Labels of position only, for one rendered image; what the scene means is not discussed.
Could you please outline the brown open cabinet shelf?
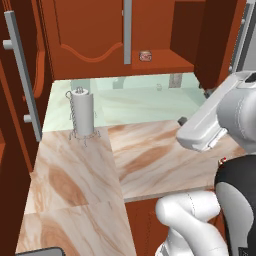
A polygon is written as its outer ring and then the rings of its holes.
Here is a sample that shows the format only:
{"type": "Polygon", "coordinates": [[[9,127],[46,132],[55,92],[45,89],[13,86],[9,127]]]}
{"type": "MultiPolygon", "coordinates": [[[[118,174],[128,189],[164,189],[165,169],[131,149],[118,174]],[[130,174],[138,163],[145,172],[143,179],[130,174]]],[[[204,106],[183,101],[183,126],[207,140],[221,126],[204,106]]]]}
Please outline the brown open cabinet shelf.
{"type": "Polygon", "coordinates": [[[206,0],[133,0],[132,71],[194,70],[206,0]],[[149,50],[150,62],[139,60],[149,50]]]}

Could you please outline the brown tall cabinet door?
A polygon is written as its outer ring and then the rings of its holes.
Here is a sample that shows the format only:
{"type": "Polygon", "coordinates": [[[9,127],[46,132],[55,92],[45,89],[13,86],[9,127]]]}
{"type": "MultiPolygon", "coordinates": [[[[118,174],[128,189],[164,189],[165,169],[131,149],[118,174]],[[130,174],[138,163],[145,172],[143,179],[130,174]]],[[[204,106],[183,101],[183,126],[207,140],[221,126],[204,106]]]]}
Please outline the brown tall cabinet door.
{"type": "Polygon", "coordinates": [[[39,143],[31,123],[12,49],[4,46],[9,31],[6,11],[15,14],[31,89],[43,120],[53,77],[39,0],[0,0],[0,256],[15,256],[39,143]]]}

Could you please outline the white paper towel roll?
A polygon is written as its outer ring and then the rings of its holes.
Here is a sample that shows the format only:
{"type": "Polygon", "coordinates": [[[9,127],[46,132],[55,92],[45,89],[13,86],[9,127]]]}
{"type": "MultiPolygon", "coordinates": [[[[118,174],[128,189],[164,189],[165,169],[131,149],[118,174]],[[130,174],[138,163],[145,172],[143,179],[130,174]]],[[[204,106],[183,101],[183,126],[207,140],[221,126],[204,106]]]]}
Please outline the white paper towel roll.
{"type": "Polygon", "coordinates": [[[74,128],[79,136],[94,132],[94,98],[87,89],[77,87],[71,91],[74,128]]]}

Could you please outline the brown open cabinet door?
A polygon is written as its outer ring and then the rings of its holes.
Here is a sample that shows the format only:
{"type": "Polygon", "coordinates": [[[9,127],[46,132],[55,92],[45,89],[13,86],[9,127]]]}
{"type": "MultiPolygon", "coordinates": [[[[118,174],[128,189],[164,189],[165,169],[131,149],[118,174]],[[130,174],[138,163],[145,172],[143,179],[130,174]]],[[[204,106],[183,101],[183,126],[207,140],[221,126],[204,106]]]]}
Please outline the brown open cabinet door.
{"type": "Polygon", "coordinates": [[[194,73],[203,89],[219,86],[228,69],[246,0],[206,0],[194,73]]]}

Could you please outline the brown cabinet door, curved trim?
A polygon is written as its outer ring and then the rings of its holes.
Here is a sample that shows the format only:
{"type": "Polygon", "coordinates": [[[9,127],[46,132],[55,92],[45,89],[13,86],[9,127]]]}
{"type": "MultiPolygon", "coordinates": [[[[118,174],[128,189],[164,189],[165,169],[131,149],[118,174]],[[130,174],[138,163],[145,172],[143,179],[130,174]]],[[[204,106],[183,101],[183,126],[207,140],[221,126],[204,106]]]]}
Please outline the brown cabinet door, curved trim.
{"type": "Polygon", "coordinates": [[[124,64],[123,0],[39,0],[56,80],[116,77],[124,64]]]}

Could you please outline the brown base cabinet front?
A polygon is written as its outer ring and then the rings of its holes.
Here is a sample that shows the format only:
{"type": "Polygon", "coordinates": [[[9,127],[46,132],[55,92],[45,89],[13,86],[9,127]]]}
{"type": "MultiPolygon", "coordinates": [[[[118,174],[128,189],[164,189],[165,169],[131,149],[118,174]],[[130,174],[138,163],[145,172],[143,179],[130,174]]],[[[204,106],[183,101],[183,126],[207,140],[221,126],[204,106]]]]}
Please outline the brown base cabinet front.
{"type": "Polygon", "coordinates": [[[129,202],[126,210],[137,256],[229,256],[210,222],[220,213],[212,191],[129,202]]]}

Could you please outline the grey wall outlet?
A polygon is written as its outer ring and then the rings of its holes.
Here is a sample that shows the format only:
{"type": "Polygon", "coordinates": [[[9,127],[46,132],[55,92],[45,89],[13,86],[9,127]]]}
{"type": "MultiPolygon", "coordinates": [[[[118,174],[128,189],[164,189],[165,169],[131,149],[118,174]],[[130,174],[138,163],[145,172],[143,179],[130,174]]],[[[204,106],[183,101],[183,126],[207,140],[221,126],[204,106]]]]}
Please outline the grey wall outlet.
{"type": "Polygon", "coordinates": [[[170,88],[180,88],[182,83],[182,74],[173,73],[170,75],[169,87],[170,88]]]}

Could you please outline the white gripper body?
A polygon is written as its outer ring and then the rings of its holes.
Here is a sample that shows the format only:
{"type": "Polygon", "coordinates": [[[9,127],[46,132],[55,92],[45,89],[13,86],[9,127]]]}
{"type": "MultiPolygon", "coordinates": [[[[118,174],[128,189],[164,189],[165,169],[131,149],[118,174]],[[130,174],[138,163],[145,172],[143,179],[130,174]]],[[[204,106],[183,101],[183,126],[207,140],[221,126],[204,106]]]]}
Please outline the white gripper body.
{"type": "Polygon", "coordinates": [[[207,151],[226,133],[219,125],[217,107],[226,94],[242,80],[238,73],[229,75],[198,111],[180,127],[176,138],[182,147],[198,152],[207,151]]]}

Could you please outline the dark grey flat fitting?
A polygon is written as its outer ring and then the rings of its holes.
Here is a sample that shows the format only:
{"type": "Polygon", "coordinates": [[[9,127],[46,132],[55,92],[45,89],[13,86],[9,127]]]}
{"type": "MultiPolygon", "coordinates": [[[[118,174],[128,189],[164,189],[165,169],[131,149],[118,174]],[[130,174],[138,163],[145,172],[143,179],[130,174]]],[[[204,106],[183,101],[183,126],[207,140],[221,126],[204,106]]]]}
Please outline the dark grey flat fitting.
{"type": "Polygon", "coordinates": [[[15,256],[66,256],[60,247],[49,247],[17,253],[15,256]]]}

